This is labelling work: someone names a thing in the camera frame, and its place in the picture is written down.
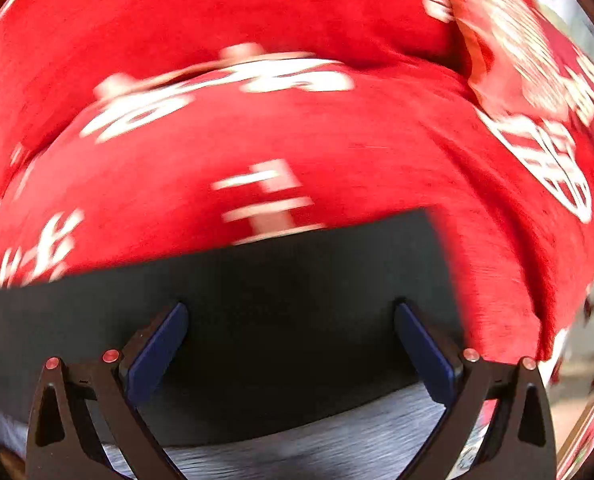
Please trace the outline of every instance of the blue pad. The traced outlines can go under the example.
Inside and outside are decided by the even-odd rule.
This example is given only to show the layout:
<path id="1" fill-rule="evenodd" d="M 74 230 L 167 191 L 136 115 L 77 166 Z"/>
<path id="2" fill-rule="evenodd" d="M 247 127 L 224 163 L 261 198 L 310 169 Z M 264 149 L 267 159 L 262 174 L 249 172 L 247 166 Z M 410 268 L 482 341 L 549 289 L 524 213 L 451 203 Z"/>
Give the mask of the blue pad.
<path id="1" fill-rule="evenodd" d="M 151 397 L 188 330 L 188 309 L 178 303 L 126 374 L 126 398 L 139 406 Z"/>
<path id="2" fill-rule="evenodd" d="M 457 395 L 456 371 L 405 303 L 395 309 L 395 331 L 431 399 L 451 405 Z"/>

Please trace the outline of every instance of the metal pin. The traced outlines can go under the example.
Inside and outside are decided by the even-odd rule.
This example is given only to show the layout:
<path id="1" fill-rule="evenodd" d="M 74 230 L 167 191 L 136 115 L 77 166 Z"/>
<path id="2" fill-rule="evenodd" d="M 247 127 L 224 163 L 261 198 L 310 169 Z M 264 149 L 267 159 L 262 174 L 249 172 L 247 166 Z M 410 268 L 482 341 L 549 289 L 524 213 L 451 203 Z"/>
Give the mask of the metal pin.
<path id="1" fill-rule="evenodd" d="M 470 361 L 471 363 L 476 363 L 479 361 L 479 352 L 477 352 L 474 348 L 466 348 L 463 351 L 463 356 L 466 358 L 466 361 Z"/>
<path id="2" fill-rule="evenodd" d="M 106 350 L 102 355 L 102 361 L 104 363 L 114 363 L 119 359 L 119 351 L 117 350 Z"/>
<path id="3" fill-rule="evenodd" d="M 46 370 L 55 370 L 59 366 L 59 357 L 51 357 L 46 361 Z"/>
<path id="4" fill-rule="evenodd" d="M 522 365 L 524 368 L 526 368 L 526 370 L 535 370 L 537 367 L 537 363 L 532 357 L 524 357 L 522 359 Z"/>

